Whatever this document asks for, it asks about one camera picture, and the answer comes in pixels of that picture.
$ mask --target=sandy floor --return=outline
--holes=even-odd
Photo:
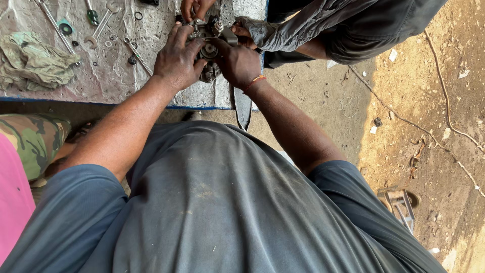
[[[449,0],[435,16],[428,32],[437,51],[450,98],[451,122],[460,131],[484,145],[485,136],[485,24],[479,0]],[[468,138],[451,133],[443,139],[446,101],[437,77],[436,63],[424,34],[395,47],[394,62],[389,53],[356,65],[380,98],[401,116],[417,123],[451,150],[469,170],[480,187],[485,187],[485,155]],[[458,79],[460,63],[470,70]],[[349,161],[367,167],[367,182],[374,191],[404,185],[421,196],[415,210],[415,236],[431,249],[448,272],[485,272],[485,198],[480,196],[467,174],[443,149],[416,127],[389,118],[389,110],[349,71],[326,61],[284,65],[265,70],[271,84],[321,125]],[[290,85],[290,78],[295,76]],[[0,113],[49,111],[66,114],[75,126],[98,119],[112,106],[65,102],[0,102]],[[185,111],[166,110],[159,122],[179,121]],[[236,124],[233,111],[203,111],[204,119]],[[380,117],[383,126],[369,131]],[[253,113],[249,132],[281,150],[261,113]],[[419,149],[412,141],[424,138],[415,179],[408,181],[409,160]],[[437,220],[433,217],[439,213]]]

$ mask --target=combination wrench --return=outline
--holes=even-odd
[[[153,76],[152,70],[148,67],[148,65],[145,63],[145,61],[140,57],[140,55],[138,54],[138,51],[136,51],[135,47],[131,44],[131,42],[128,39],[128,37],[126,37],[125,39],[123,39],[123,41],[125,41],[125,43],[128,44],[129,48],[131,48],[131,51],[133,51],[133,53],[135,53],[136,57],[138,58],[138,60],[142,64],[142,66],[145,68],[145,70],[148,72],[148,74],[150,76]]]
[[[121,9],[120,7],[113,6],[113,4],[114,4],[113,1],[106,4],[106,7],[108,8],[108,10],[104,14],[103,19],[99,23],[99,25],[96,28],[96,30],[94,31],[93,35],[87,36],[84,39],[85,43],[87,43],[88,41],[91,41],[93,43],[93,45],[91,46],[91,49],[94,49],[94,48],[97,47],[97,39],[98,39],[99,35],[101,34],[101,32],[103,32],[104,27],[106,27],[106,25],[108,24],[108,21],[110,20],[111,15],[118,13]]]
[[[54,20],[54,17],[52,17],[52,15],[50,14],[49,9],[47,9],[47,6],[44,3],[44,0],[36,0],[36,2],[37,2],[37,4],[39,4],[39,6],[42,9],[42,11],[44,11],[44,13],[46,14],[47,18],[49,19],[49,21],[51,22],[51,24],[54,26],[54,29],[56,30],[57,35],[59,35],[59,37],[61,38],[62,42],[64,42],[64,44],[67,47],[67,50],[69,51],[69,53],[75,54],[74,49],[72,49],[72,47],[71,47],[71,44],[67,41],[67,39],[64,37],[64,35],[62,34],[62,32],[59,30],[59,27],[57,26],[57,23]],[[74,63],[74,64],[76,66],[80,66],[81,65],[81,62],[77,62],[77,63]]]

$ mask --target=t-shirt sleeve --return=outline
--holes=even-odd
[[[308,178],[350,221],[386,248],[411,272],[445,272],[436,259],[377,199],[357,168],[347,161],[328,161]]]
[[[77,272],[128,199],[109,170],[92,164],[63,170],[45,187],[0,273]]]
[[[373,58],[393,46],[403,42],[407,37],[368,39],[349,34],[344,27],[337,28],[332,34],[322,37],[325,52],[333,61],[343,65],[353,65]]]

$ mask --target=hand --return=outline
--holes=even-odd
[[[234,26],[231,28],[232,32],[238,37],[238,44],[243,45],[245,47],[256,49],[258,48],[249,33],[249,30],[246,28],[240,27],[240,23],[235,23]]]
[[[168,35],[167,43],[158,53],[153,68],[153,76],[166,79],[176,92],[195,83],[207,64],[204,59],[199,59],[194,64],[195,56],[205,45],[203,39],[194,39],[185,46],[187,36],[193,31],[192,26],[182,26],[180,22],[176,22]]]
[[[242,45],[232,47],[219,38],[214,38],[210,42],[219,50],[221,57],[215,61],[232,86],[244,91],[253,79],[261,74],[259,55],[256,51]]]
[[[204,20],[204,16],[215,0],[183,0],[181,5],[182,16],[187,23],[192,22],[190,9],[194,7],[195,18]]]

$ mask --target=pink clothing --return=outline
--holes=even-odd
[[[0,134],[0,266],[35,209],[29,181],[15,147]]]

